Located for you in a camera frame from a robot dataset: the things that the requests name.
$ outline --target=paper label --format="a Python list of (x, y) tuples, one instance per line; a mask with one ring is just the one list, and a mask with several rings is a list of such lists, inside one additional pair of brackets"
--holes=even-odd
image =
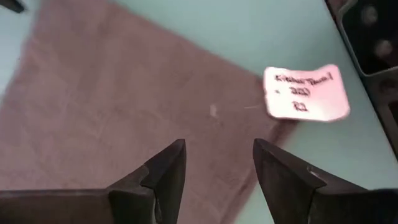
[(268, 67), (264, 71), (267, 109), (276, 118), (335, 121), (349, 115), (349, 103), (336, 65), (315, 71)]

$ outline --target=brown towel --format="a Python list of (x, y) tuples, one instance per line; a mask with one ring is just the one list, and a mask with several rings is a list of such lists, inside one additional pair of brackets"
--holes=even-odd
[(228, 223), (281, 124), (259, 77), (117, 4), (44, 1), (0, 109), (0, 189), (105, 187), (185, 138), (178, 222)]

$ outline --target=light blue table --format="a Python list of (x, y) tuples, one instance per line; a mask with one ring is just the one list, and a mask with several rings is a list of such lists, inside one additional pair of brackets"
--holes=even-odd
[[(368, 189), (398, 187), (398, 163), (323, 0), (118, 1), (258, 75), (267, 66), (337, 64), (351, 115), (331, 124), (301, 122), (284, 149)], [(26, 2), (36, 8), (36, 1)], [(17, 16), (0, 9), (0, 91), (16, 68), (31, 20), (32, 10)], [(236, 223), (273, 223), (258, 186)]]

